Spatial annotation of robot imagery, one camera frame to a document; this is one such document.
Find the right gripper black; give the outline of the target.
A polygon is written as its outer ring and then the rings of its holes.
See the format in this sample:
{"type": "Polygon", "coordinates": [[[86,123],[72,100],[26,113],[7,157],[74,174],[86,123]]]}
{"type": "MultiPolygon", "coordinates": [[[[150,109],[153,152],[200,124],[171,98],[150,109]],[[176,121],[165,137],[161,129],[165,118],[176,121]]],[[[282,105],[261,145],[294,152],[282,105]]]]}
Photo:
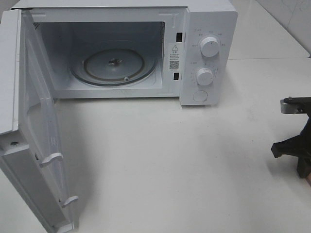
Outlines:
{"type": "Polygon", "coordinates": [[[311,173],[311,98],[284,98],[280,101],[280,110],[283,114],[306,114],[309,118],[300,135],[274,143],[271,147],[275,158],[282,155],[299,157],[296,170],[300,178],[306,178],[311,173]]]}

